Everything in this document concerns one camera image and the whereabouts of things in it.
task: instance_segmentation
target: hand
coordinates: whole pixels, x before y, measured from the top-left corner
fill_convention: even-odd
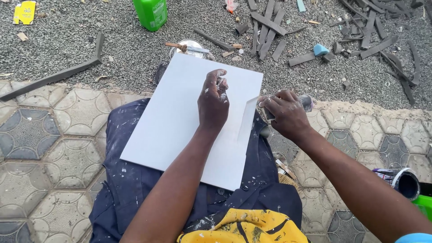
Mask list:
[[[229,100],[226,96],[226,78],[220,78],[226,70],[217,69],[207,74],[203,90],[198,98],[200,128],[218,135],[228,118]]]
[[[260,107],[267,108],[275,116],[271,126],[294,143],[307,139],[313,131],[303,105],[294,92],[281,90],[274,95],[262,96],[258,101]]]

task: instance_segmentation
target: gray gravel ground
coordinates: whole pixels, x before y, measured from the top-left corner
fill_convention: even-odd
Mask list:
[[[237,0],[240,6],[234,15],[224,10],[224,0],[168,0],[168,21],[157,32],[149,32],[140,26],[130,0],[110,0],[110,3],[102,0],[86,0],[86,3],[79,0],[38,2],[40,6],[36,13],[48,15],[45,18],[35,17],[34,24],[30,26],[12,24],[13,8],[19,1],[0,2],[0,73],[14,73],[7,77],[10,80],[37,80],[90,59],[95,42],[89,43],[88,37],[96,38],[97,32],[102,31],[106,35],[102,49],[104,63],[68,78],[67,83],[85,83],[93,89],[111,89],[110,85],[114,85],[138,93],[152,91],[156,88],[151,80],[157,65],[169,62],[170,48],[163,43],[192,38],[210,49],[218,62],[242,68],[254,67],[264,73],[262,93],[264,89],[269,94],[281,88],[294,88],[297,93],[309,93],[319,100],[355,102],[359,99],[387,109],[410,107],[400,82],[384,72],[386,69],[391,70],[390,66],[380,64],[377,57],[360,60],[359,57],[347,59],[337,55],[329,64],[316,59],[289,67],[288,50],[294,57],[309,53],[316,43],[331,50],[334,41],[342,38],[338,27],[328,26],[339,16],[348,13],[348,9],[337,0],[317,0],[316,5],[305,0],[305,13],[298,13],[294,0],[281,2],[282,8],[286,10],[282,27],[289,31],[305,25],[308,27],[297,36],[276,37],[263,62],[249,55],[252,34],[234,36],[234,28],[238,25],[236,16],[241,21],[248,21],[252,29],[246,0]],[[410,0],[403,2],[409,7]],[[267,0],[257,4],[259,13],[263,14],[266,4]],[[318,16],[323,18],[321,25],[303,22],[304,18],[317,20]],[[398,30],[400,26],[403,26],[402,32]],[[221,41],[246,46],[242,61],[231,61],[234,55],[223,58],[224,51],[195,34],[194,28]],[[431,109],[432,26],[428,16],[423,18],[422,8],[418,8],[414,10],[413,18],[402,16],[392,19],[384,23],[384,28],[388,33],[399,36],[397,46],[402,50],[396,55],[407,62],[404,72],[408,77],[413,76],[414,67],[407,40],[411,39],[418,48],[421,79],[420,85],[413,89],[413,95],[417,108]],[[19,32],[24,32],[29,41],[21,42],[16,36]],[[282,38],[288,45],[278,62],[274,62],[271,55]],[[372,40],[376,40],[374,45],[380,41],[376,34]],[[358,42],[344,44],[343,47],[358,50]],[[109,62],[108,56],[112,56],[114,61]],[[101,75],[109,78],[95,82],[95,78]],[[353,84],[349,91],[343,91],[342,78]],[[390,82],[389,87],[385,86],[387,81]]]

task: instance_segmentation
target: button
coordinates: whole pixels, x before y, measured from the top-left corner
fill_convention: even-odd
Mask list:
[[[219,193],[219,195],[223,195],[223,194],[225,194],[225,189],[218,188],[217,193]]]

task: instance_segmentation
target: dark blue work clothes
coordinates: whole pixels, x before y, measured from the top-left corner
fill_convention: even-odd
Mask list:
[[[120,159],[149,100],[141,99],[120,106],[108,117],[106,159],[103,163],[107,181],[103,183],[89,216],[93,226],[92,243],[119,242],[141,203],[162,175],[162,171]],[[185,227],[192,221],[228,208],[269,209],[286,214],[298,228],[301,227],[300,197],[294,186],[278,183],[271,148],[266,138],[260,136],[265,125],[255,111],[240,188],[232,192],[201,183]]]

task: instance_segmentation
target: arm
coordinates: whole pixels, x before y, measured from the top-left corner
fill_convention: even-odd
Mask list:
[[[282,90],[260,101],[276,117],[272,127],[308,154],[347,207],[380,241],[395,242],[410,233],[432,234],[432,223],[408,199],[309,125],[293,92]]]
[[[198,99],[197,131],[148,194],[121,242],[175,242],[180,235],[191,213],[210,149],[228,117],[228,86],[225,78],[219,78],[225,74],[221,69],[208,73]]]

